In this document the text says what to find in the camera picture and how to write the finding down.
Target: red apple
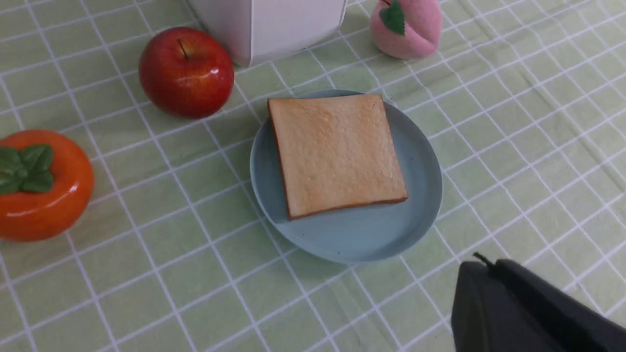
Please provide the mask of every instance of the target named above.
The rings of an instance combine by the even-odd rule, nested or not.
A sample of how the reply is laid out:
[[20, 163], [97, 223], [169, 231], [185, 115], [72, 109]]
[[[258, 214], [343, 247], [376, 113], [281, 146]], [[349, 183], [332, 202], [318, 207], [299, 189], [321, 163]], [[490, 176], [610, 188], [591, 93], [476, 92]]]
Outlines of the red apple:
[[197, 119], [213, 115], [226, 103], [235, 72], [215, 39], [197, 29], [177, 27], [146, 45], [139, 79], [154, 105], [171, 115]]

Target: plate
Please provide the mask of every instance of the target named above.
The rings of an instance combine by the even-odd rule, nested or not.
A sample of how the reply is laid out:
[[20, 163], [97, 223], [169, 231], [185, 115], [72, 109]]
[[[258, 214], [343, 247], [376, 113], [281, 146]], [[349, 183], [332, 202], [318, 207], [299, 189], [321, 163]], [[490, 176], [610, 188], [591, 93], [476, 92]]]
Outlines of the plate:
[[[324, 90], [302, 98], [362, 94]], [[268, 119], [250, 153], [252, 187], [265, 216], [303, 250], [334, 262], [359, 264], [387, 259], [411, 248], [432, 226], [441, 205], [439, 162], [422, 131], [385, 103], [391, 135], [409, 198], [400, 204], [369, 205], [287, 220], [287, 202], [274, 129]]]

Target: toy persimmon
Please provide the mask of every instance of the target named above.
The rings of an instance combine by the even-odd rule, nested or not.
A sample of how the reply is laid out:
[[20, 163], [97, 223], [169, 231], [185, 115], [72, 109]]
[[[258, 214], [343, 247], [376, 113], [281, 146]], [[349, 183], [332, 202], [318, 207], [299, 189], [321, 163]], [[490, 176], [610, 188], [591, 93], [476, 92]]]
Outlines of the toy persimmon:
[[63, 233], [93, 187], [89, 158], [64, 135], [26, 130], [0, 140], [0, 237], [30, 242]]

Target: tablecloth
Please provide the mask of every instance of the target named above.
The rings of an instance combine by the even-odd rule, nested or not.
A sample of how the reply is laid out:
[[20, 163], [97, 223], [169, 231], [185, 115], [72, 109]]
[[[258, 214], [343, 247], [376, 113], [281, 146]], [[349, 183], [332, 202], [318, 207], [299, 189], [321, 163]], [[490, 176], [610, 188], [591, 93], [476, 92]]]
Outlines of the tablecloth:
[[[439, 51], [371, 41], [350, 0], [323, 43], [237, 68], [219, 114], [166, 116], [137, 62], [182, 0], [2, 0], [0, 136], [78, 142], [96, 190], [67, 233], [0, 243], [0, 351], [453, 351], [460, 261], [512, 257], [626, 324], [626, 5], [442, 0]], [[250, 146], [266, 99], [384, 95], [443, 169], [435, 226], [401, 257], [343, 266], [262, 217]]]

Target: toast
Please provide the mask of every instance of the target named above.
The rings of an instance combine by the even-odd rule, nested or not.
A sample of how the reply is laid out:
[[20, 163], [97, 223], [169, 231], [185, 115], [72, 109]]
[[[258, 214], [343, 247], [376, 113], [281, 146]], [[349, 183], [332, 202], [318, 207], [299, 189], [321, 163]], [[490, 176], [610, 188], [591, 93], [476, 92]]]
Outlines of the toast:
[[381, 95], [267, 100], [287, 218], [408, 198]]

